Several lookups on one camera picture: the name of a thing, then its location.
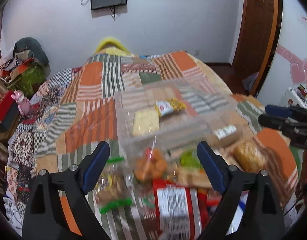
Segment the red snack bag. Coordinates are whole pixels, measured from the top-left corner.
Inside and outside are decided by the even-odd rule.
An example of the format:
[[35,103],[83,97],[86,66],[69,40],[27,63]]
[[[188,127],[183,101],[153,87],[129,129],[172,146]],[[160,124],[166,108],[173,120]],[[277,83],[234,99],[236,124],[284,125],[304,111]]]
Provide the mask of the red snack bag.
[[196,189],[177,186],[163,179],[153,181],[153,192],[159,240],[197,239],[209,222],[206,194],[202,194],[199,201]]
[[222,198],[222,195],[220,195],[219,192],[213,190],[212,188],[206,189],[206,192],[207,192],[207,200],[206,200],[207,206],[218,206]]

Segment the yellow snack bar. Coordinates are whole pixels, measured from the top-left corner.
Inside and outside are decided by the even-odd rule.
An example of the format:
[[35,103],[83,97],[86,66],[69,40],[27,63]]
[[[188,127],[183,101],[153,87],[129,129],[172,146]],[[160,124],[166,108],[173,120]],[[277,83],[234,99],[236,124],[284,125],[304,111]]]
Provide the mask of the yellow snack bar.
[[155,100],[155,108],[159,114],[159,117],[165,116],[167,114],[175,113],[186,109],[186,105],[175,98],[169,100]]
[[159,130],[159,116],[156,110],[143,110],[135,112],[133,136]]

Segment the blanket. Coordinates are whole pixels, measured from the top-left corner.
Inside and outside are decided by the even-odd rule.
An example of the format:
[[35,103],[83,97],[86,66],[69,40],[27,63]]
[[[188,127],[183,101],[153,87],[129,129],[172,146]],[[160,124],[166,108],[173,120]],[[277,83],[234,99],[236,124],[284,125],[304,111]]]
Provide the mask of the blanket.
[[[50,173],[66,170],[72,164],[79,164],[93,152],[100,141],[110,145],[111,157],[125,155],[117,136],[117,120],[114,94],[160,80],[199,76],[200,89],[206,93],[230,94],[224,82],[204,63],[186,52],[176,52],[150,57],[117,56],[97,53],[80,68],[65,69],[54,75],[39,88],[31,99],[29,118],[23,120],[9,141],[8,196],[23,217],[30,190],[30,178],[41,169]],[[297,167],[285,144],[284,152],[274,144],[284,141],[275,132],[268,135],[257,122],[262,110],[254,104],[234,97],[239,103],[233,110],[237,118],[248,129],[251,137],[266,147],[274,148],[273,176],[279,178],[277,184],[283,205],[289,200],[297,182]],[[87,201],[100,224],[111,239],[157,239],[155,212],[142,213],[145,203],[152,198],[134,197],[135,205],[113,209],[100,214],[92,192]],[[69,227],[79,233],[70,212],[65,195],[62,206]],[[8,212],[12,219],[14,212]]]

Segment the door frame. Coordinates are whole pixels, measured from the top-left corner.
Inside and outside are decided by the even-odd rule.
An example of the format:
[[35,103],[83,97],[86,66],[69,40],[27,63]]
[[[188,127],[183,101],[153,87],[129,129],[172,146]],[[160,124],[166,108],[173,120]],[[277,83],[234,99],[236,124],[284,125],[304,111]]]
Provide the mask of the door frame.
[[[247,8],[247,0],[244,0],[244,6],[243,6],[243,16],[241,20],[241,27],[239,32],[239,38],[237,43],[237,48],[234,56],[234,60],[232,63],[233,69],[235,69],[237,59],[238,59],[238,53],[241,48],[241,42],[242,42],[242,35],[244,31],[244,25],[246,20],[246,8]],[[256,97],[259,93],[265,78],[268,74],[268,71],[271,66],[271,62],[273,60],[277,45],[278,45],[278,39],[280,34],[280,28],[281,28],[281,20],[283,15],[283,0],[274,0],[274,15],[273,15],[273,22],[271,25],[271,31],[269,36],[269,42],[267,45],[267,49],[264,55],[264,60],[261,64],[259,74],[254,82],[254,85],[252,87],[252,90],[250,92],[250,95]]]

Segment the stuffed toy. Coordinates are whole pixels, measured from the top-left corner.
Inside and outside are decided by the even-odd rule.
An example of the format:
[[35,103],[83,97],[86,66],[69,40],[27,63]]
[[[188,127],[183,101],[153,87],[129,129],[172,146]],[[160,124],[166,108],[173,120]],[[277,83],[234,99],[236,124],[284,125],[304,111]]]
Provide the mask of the stuffed toy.
[[22,91],[16,90],[14,95],[11,97],[16,101],[18,104],[19,112],[22,116],[28,115],[30,111],[30,101],[26,98]]

